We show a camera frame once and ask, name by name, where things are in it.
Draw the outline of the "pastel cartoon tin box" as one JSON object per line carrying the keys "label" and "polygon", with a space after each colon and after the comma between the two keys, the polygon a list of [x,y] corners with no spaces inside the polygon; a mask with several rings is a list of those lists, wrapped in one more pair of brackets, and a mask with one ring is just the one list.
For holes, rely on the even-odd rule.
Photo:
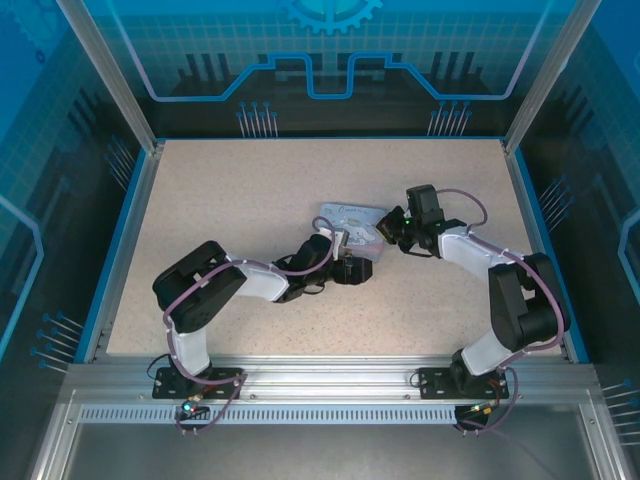
{"label": "pastel cartoon tin box", "polygon": [[324,203],[319,215],[326,218],[336,230],[349,232],[349,240],[344,249],[336,250],[337,257],[362,257],[378,263],[384,250],[385,241],[376,230],[376,224],[386,215],[386,211],[359,205]]}

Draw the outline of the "grey metal shelf panel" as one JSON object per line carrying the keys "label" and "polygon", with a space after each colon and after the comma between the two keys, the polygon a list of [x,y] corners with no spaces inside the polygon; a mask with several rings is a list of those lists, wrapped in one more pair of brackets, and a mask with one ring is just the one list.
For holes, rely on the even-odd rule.
{"label": "grey metal shelf panel", "polygon": [[572,415],[519,413],[502,435],[448,426],[81,427],[65,480],[596,480]]}

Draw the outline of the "aluminium side frame rail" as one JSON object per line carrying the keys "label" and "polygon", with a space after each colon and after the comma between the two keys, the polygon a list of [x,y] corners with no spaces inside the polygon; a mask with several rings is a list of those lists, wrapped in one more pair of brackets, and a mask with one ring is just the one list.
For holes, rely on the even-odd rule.
{"label": "aluminium side frame rail", "polygon": [[505,159],[531,247],[534,251],[545,253],[551,259],[559,281],[562,300],[565,302],[571,320],[571,326],[564,335],[563,348],[568,359],[573,363],[588,364],[590,358],[524,156],[517,147],[512,153],[506,153]]}
{"label": "aluminium side frame rail", "polygon": [[165,144],[160,140],[154,153],[142,150],[136,161],[76,349],[77,364],[94,361],[103,331],[114,324]]}

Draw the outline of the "aluminium front frame rail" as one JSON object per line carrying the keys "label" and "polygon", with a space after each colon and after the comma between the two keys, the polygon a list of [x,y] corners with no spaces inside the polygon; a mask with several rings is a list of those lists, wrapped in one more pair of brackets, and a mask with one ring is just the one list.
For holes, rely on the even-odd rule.
{"label": "aluminium front frame rail", "polygon": [[[237,367],[248,378],[244,404],[415,404],[415,370],[450,364],[446,355],[321,356],[218,355],[216,367]],[[77,404],[149,404],[152,381],[145,357],[105,357],[67,370],[59,400]],[[521,405],[600,402],[595,369],[559,356],[528,356],[513,365]]]}

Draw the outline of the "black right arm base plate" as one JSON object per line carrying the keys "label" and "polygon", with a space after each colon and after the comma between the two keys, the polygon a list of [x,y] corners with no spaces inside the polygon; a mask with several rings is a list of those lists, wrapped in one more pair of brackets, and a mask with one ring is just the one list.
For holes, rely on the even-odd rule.
{"label": "black right arm base plate", "polygon": [[489,372],[481,376],[455,373],[452,368],[420,368],[418,389],[422,400],[490,400],[510,397],[504,374]]}

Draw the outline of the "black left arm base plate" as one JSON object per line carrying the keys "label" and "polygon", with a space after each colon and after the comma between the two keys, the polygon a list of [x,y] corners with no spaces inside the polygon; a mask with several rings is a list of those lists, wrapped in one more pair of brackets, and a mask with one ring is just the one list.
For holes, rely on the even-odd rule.
{"label": "black left arm base plate", "polygon": [[153,399],[171,400],[186,400],[196,394],[201,394],[204,399],[229,399],[238,380],[228,382],[228,379],[243,373],[240,368],[208,367],[197,377],[216,381],[218,385],[204,385],[184,377],[175,366],[161,367],[156,371],[151,395]]}

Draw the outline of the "aluminium frame post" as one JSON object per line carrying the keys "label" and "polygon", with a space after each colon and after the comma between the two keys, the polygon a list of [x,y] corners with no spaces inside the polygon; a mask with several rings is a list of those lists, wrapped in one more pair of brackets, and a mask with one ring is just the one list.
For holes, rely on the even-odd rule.
{"label": "aluminium frame post", "polygon": [[507,131],[503,141],[504,152],[507,156],[515,154],[601,2],[602,0],[576,0]]}
{"label": "aluminium frame post", "polygon": [[136,140],[155,155],[158,141],[122,70],[82,0],[55,0]]}

